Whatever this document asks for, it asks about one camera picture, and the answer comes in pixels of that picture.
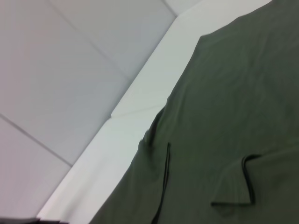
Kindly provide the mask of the dark green shirt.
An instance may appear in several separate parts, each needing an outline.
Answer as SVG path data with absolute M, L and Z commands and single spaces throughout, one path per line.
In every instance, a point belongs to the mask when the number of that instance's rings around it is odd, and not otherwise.
M 299 0 L 200 37 L 89 224 L 299 224 Z

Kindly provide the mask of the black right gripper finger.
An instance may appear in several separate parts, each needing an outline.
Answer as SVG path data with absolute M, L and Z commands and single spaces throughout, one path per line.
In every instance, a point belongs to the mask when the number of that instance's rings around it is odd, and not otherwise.
M 38 218 L 13 219 L 0 218 L 0 224 L 68 224 L 61 221 L 41 220 Z

